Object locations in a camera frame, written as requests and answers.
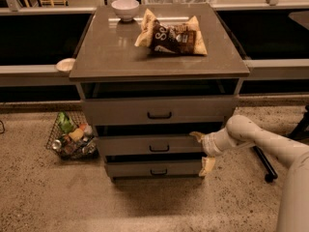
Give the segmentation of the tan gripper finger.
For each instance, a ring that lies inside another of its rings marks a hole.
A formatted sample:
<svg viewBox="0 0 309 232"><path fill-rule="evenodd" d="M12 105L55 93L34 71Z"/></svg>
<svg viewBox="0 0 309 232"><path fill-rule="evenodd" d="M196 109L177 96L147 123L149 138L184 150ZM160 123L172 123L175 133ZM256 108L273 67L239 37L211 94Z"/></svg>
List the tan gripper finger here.
<svg viewBox="0 0 309 232"><path fill-rule="evenodd" d="M202 140L205 138L205 134L204 133L201 133L199 131L192 131L190 133L191 136L193 136L199 143L202 142Z"/></svg>
<svg viewBox="0 0 309 232"><path fill-rule="evenodd" d="M215 165L215 158L213 157L202 157L202 168L199 172L200 177L207 176L210 172L212 172Z"/></svg>

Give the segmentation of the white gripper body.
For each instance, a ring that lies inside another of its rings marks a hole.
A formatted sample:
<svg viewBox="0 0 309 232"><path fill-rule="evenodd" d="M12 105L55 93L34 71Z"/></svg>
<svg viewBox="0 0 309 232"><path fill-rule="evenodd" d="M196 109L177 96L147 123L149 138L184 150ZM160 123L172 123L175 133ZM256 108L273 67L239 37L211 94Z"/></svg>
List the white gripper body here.
<svg viewBox="0 0 309 232"><path fill-rule="evenodd" d="M226 129L206 134L202 138L203 150L209 157L221 156L225 151L235 148L237 144L238 141Z"/></svg>

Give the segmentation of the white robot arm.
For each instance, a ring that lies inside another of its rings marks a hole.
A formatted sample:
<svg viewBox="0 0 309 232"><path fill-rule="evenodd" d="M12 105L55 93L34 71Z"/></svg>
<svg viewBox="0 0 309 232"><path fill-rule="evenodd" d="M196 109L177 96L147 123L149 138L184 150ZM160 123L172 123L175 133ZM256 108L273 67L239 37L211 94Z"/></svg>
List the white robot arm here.
<svg viewBox="0 0 309 232"><path fill-rule="evenodd" d="M309 146L260 128L242 115L232 116L226 126L191 136L202 145L209 158L227 150L257 146L288 168L283 186L276 232L309 232Z"/></svg>

